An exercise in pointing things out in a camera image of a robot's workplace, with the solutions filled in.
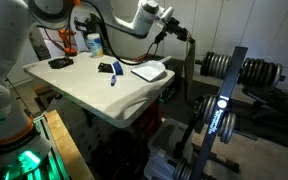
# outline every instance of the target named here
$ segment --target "white container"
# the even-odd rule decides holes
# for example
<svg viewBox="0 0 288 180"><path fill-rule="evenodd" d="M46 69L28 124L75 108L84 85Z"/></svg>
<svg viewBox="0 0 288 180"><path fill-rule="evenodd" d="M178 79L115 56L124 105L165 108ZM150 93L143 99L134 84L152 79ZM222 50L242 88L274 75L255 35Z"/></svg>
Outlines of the white container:
<svg viewBox="0 0 288 180"><path fill-rule="evenodd" d="M94 58L103 57L103 48L100 35L98 33L92 33L87 35L87 44L90 48Z"/></svg>

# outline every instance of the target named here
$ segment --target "concrete floor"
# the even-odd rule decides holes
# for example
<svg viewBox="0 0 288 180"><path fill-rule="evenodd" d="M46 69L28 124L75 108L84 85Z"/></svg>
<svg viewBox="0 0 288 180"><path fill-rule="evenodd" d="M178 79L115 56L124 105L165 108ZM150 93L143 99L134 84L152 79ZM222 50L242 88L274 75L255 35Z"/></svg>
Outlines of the concrete floor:
<svg viewBox="0 0 288 180"><path fill-rule="evenodd" d="M221 81L212 78L197 76L195 79L213 85L221 84ZM31 89L31 86L36 83L41 83L41 81L34 80L20 85L16 89L30 111L33 114L40 114L40 109L34 102L36 95ZM240 87L236 87L232 97L245 102L253 101L240 92ZM164 116L187 123L192 115L192 109L184 103L182 94L178 94L174 101L172 104L161 106ZM201 135L194 137L194 141L197 144L202 142L204 133L205 127ZM234 135L232 142L228 145L220 143L217 138L213 151L223 157L236 161L240 164L241 168L241 173L235 174L214 162L208 161L206 172L218 179L288 179L288 148L270 141L259 139L255 142Z"/></svg>

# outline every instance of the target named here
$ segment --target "wall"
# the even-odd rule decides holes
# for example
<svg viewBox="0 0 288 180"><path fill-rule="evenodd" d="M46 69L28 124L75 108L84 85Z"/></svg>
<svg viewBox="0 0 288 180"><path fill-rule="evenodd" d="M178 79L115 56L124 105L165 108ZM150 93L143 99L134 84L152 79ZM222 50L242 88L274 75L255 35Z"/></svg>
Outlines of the wall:
<svg viewBox="0 0 288 180"><path fill-rule="evenodd" d="M114 0L121 19L131 21L137 0ZM281 63L286 80L278 87L288 90L288 0L158 0L163 7L174 7L174 17L197 40L196 58L207 51L232 54L237 45L249 48L247 56ZM147 39L137 40L116 30L112 45L123 56L144 54L160 29L154 26ZM185 43L168 35L159 55L185 58Z"/></svg>

